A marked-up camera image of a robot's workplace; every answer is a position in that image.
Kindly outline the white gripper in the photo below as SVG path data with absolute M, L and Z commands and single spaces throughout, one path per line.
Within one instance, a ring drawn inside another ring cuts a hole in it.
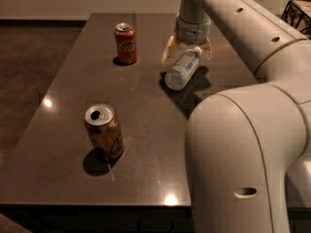
M 175 23 L 175 36 L 171 36 L 166 44 L 161 56 L 163 64 L 170 63 L 182 50 L 182 44 L 199 45 L 205 52 L 206 59 L 212 59 L 212 48 L 208 39 L 210 33 L 211 19 L 199 23 L 185 22 L 180 16 L 177 16 Z

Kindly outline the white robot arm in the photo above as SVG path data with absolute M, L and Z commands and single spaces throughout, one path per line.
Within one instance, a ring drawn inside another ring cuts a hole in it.
M 195 233 L 290 233 L 285 176 L 310 151 L 310 41 L 254 0 L 181 0 L 175 34 L 210 49 L 214 23 L 257 79 L 190 115 L 185 156 Z

